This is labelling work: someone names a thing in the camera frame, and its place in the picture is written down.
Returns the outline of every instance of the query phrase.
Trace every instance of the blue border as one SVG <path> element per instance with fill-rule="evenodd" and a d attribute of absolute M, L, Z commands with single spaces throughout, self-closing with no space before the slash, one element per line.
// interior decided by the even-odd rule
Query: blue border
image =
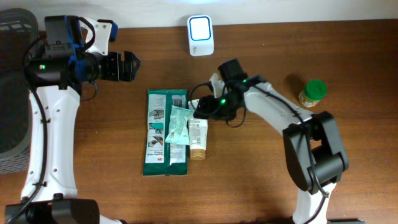
<path fill-rule="evenodd" d="M 209 23 L 209 38 L 207 38 L 207 39 L 194 40 L 194 39 L 192 38 L 192 25 L 191 25 L 191 20 L 192 20 L 192 19 L 199 19 L 199 18 L 206 18 L 206 19 L 207 19 L 207 22 Z M 191 19 L 189 20 L 189 33 L 191 33 L 191 39 L 192 39 L 193 41 L 210 40 L 210 38 L 211 38 L 211 29 L 210 29 L 210 20 L 209 20 L 209 18 L 208 18 L 207 16 L 200 16 L 200 17 L 193 17 L 193 18 L 191 18 Z"/>

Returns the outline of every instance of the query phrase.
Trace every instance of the brown table surface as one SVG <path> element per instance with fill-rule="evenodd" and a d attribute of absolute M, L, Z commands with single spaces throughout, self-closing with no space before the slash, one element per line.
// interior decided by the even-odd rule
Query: brown table surface
<path fill-rule="evenodd" d="M 238 223 L 288 218 L 297 188 L 277 131 L 249 113 L 238 129 L 210 121 L 206 159 L 188 175 L 143 177 L 147 90 L 189 89 L 238 58 L 294 103 L 319 78 L 325 99 L 312 110 L 337 120 L 350 167 L 334 190 L 328 219 L 398 222 L 398 20 L 214 26 L 215 52 L 188 53 L 186 27 L 121 29 L 110 50 L 133 51 L 136 81 L 99 81 L 81 102 L 74 171 L 79 198 L 129 223 Z M 85 87 L 83 97 L 90 94 Z M 207 94 L 199 91 L 197 97 Z M 26 171 L 0 176 L 0 207 L 19 203 Z"/>

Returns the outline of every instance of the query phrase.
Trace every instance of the can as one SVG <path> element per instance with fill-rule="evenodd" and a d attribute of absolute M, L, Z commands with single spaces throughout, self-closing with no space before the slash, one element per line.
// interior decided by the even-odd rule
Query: can
<path fill-rule="evenodd" d="M 298 95 L 301 105 L 309 108 L 316 106 L 328 93 L 328 87 L 321 80 L 310 80 Z"/>

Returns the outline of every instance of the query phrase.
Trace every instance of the green lid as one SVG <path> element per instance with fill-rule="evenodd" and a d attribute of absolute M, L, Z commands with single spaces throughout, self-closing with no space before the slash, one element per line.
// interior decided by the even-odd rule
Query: green lid
<path fill-rule="evenodd" d="M 328 87 L 321 80 L 311 80 L 304 88 L 304 94 L 311 100 L 321 100 L 328 93 Z"/>

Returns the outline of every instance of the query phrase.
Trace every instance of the white wall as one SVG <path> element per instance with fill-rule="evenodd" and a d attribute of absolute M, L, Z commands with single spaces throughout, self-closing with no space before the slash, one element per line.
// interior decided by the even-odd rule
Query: white wall
<path fill-rule="evenodd" d="M 1 0 L 0 9 L 32 11 L 44 29 L 45 16 L 112 19 L 119 27 L 184 26 L 194 14 L 214 25 L 263 22 L 398 18 L 398 0 Z"/>

